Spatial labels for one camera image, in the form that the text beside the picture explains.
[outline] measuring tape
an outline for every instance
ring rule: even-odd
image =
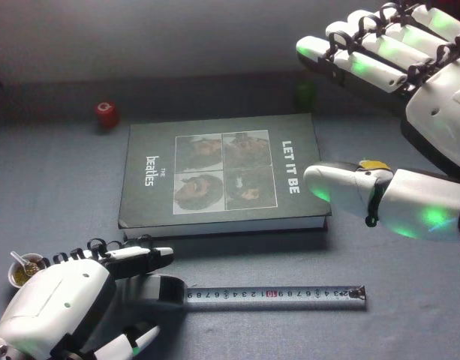
[[[284,286],[187,288],[188,309],[207,307],[365,307],[364,286]]]

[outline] robotic hand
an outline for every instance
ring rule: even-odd
[[[401,132],[450,178],[379,161],[319,163],[305,172],[316,196],[421,239],[460,240],[460,22],[414,0],[358,10],[308,36],[300,61],[402,117]]]
[[[64,262],[55,256],[17,292],[0,320],[0,360],[128,360],[147,347],[159,329],[142,322],[126,328],[96,351],[81,349],[116,293],[117,279],[147,274],[173,261],[169,247],[76,249]],[[146,300],[179,307],[185,283],[166,275],[145,279]]]

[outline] book cover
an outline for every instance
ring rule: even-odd
[[[309,192],[310,114],[132,125],[119,227],[128,237],[322,227]]]

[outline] red cap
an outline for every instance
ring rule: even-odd
[[[95,106],[95,112],[98,116],[100,126],[105,129],[114,128],[119,123],[119,114],[116,110],[115,103],[104,101]]]

